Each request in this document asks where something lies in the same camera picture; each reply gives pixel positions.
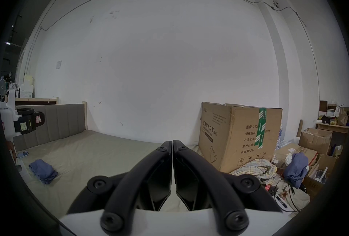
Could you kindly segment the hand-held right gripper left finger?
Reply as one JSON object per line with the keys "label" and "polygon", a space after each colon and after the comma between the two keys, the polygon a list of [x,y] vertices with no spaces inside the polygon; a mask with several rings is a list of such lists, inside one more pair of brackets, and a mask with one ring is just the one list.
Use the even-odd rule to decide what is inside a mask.
{"label": "hand-held right gripper left finger", "polygon": [[159,211],[171,193],[172,141],[166,141],[130,171],[90,178],[67,215],[102,210],[104,233],[131,233],[136,209]]}

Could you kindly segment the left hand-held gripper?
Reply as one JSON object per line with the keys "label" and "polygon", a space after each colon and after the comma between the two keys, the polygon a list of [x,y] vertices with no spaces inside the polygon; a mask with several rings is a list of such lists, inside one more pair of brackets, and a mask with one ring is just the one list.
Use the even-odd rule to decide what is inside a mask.
{"label": "left hand-held gripper", "polygon": [[9,89],[8,101],[0,104],[2,128],[6,138],[13,138],[17,133],[31,133],[45,123],[45,114],[32,108],[15,109],[15,90]]}

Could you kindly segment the person's left hand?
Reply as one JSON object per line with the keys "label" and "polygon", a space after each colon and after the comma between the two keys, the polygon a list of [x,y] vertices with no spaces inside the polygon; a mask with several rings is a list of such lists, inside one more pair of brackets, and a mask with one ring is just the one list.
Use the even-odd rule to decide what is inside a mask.
{"label": "person's left hand", "polygon": [[14,146],[13,142],[6,141],[6,145],[7,145],[8,150],[11,153],[11,156],[12,156],[14,163],[16,163],[16,151],[15,151],[15,146]]}

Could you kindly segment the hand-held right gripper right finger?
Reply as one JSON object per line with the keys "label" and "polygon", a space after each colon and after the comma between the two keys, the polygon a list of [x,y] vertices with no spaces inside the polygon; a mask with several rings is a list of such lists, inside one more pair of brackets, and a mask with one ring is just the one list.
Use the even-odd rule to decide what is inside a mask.
{"label": "hand-held right gripper right finger", "polygon": [[220,172],[178,140],[173,140],[173,170],[177,196],[189,211],[212,209],[219,233],[244,232],[252,223],[246,209],[282,215],[255,176]]}

